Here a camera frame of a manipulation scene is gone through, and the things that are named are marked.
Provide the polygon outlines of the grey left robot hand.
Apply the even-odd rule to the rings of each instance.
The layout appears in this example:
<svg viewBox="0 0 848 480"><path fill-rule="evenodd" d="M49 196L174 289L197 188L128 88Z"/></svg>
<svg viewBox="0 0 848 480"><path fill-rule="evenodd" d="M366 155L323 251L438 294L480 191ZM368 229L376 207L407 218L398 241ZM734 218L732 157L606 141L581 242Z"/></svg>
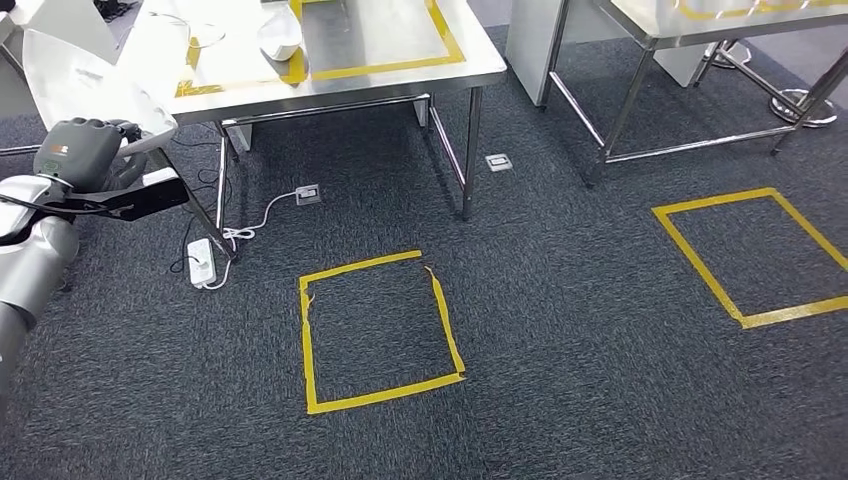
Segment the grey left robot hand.
<svg viewBox="0 0 848 480"><path fill-rule="evenodd" d="M113 168L124 140L141 138L137 124L75 117L58 122L48 132L36 152L33 171L57 178L78 193L97 193L129 187L144 173L148 155L128 157L119 169Z"/></svg>

